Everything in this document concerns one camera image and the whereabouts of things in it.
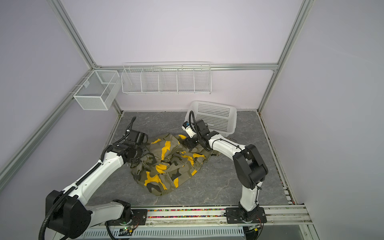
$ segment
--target camouflage clothing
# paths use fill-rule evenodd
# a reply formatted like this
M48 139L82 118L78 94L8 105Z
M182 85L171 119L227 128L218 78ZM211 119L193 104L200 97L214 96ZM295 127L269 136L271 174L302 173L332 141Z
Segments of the camouflage clothing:
M132 166L135 181L150 193L169 193L190 179L209 159L212 152L197 145L191 152L182 145L184 135L162 135L148 140L149 153Z

